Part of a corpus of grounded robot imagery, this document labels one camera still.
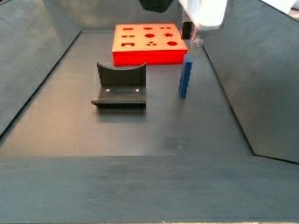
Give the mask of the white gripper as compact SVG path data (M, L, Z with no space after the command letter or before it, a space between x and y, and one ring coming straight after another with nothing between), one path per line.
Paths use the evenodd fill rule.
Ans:
M178 0L178 3L198 30L217 30L220 28L228 0ZM202 39L192 41L192 56L201 55Z

